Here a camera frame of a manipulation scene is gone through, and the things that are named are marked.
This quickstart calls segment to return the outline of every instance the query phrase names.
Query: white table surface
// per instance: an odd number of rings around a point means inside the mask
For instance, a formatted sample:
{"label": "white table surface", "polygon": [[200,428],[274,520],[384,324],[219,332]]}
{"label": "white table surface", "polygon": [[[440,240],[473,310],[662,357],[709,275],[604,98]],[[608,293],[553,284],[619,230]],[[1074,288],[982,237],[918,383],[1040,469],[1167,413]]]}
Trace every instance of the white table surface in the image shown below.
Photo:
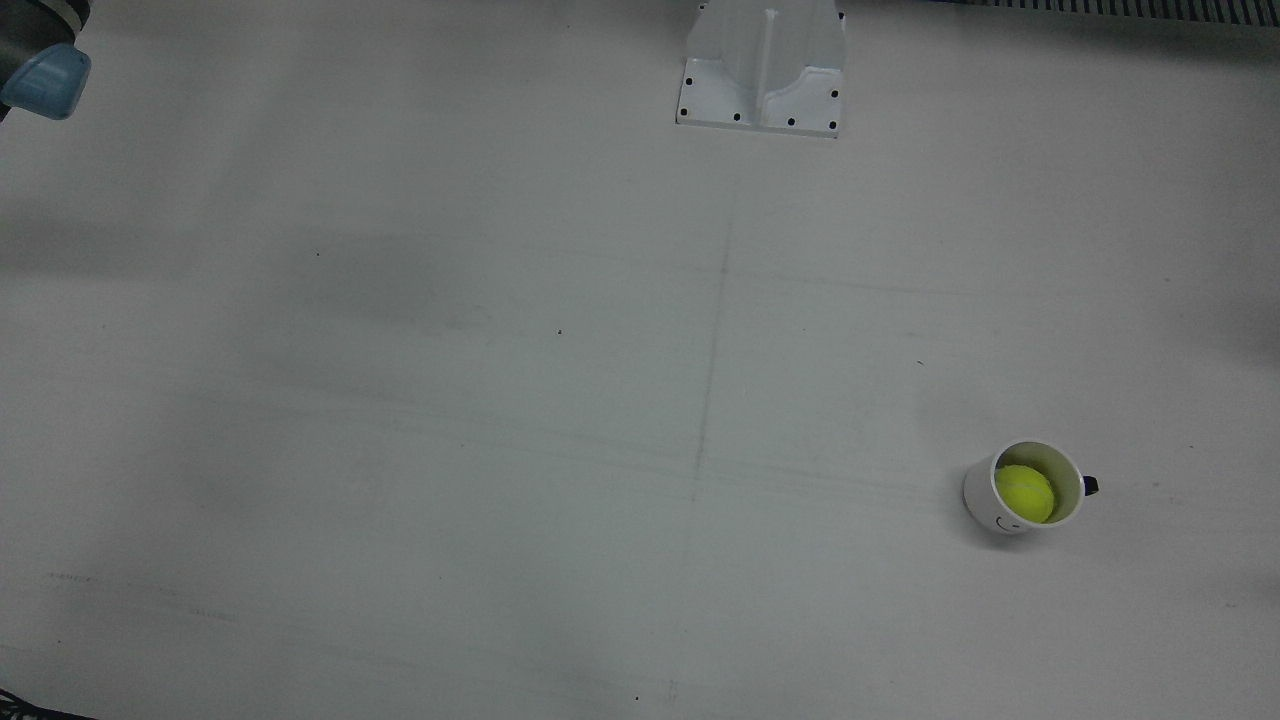
{"label": "white table surface", "polygon": [[[102,719],[1274,717],[1280,37],[102,3],[0,128],[0,687]],[[960,475],[1103,491],[988,536]]]}

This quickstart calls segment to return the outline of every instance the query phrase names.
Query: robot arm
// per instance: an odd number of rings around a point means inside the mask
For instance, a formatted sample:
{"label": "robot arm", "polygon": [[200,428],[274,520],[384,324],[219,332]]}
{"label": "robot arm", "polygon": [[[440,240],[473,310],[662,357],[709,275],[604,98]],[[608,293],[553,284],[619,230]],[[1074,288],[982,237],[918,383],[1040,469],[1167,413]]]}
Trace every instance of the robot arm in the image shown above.
{"label": "robot arm", "polygon": [[10,108],[69,118],[88,81],[76,37],[93,0],[0,0],[0,120]]}

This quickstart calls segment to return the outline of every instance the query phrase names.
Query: white bracket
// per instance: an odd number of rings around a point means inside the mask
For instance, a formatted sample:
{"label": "white bracket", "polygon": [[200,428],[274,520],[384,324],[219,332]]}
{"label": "white bracket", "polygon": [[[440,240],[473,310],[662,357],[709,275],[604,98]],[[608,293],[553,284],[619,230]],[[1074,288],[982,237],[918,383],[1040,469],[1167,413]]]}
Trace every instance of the white bracket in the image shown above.
{"label": "white bracket", "polygon": [[840,133],[845,14],[835,0],[707,0],[699,10],[677,123]]}

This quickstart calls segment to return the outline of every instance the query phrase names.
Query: mug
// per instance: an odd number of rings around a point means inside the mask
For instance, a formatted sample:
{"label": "mug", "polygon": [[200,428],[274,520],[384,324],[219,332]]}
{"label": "mug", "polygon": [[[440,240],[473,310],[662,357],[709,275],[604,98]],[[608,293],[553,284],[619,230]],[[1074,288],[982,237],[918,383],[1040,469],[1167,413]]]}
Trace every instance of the mug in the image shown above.
{"label": "mug", "polygon": [[[996,491],[996,470],[1005,465],[1034,468],[1053,488],[1053,511],[1043,523],[1014,512]],[[1005,445],[964,477],[964,503],[978,524],[988,530],[1016,536],[1030,529],[1056,528],[1080,510],[1085,496],[1098,492],[1098,480],[1082,475],[1065,452],[1038,439],[1016,439]]]}

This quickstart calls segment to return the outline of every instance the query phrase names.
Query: tennis ball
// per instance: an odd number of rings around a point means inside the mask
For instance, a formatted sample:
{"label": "tennis ball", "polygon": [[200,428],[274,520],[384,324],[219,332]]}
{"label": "tennis ball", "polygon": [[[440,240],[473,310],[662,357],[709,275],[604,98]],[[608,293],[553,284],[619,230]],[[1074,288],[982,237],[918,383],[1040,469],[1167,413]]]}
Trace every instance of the tennis ball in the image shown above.
{"label": "tennis ball", "polygon": [[1005,465],[996,470],[996,492],[1010,510],[1032,523],[1043,523],[1053,514],[1053,487],[1027,465]]}

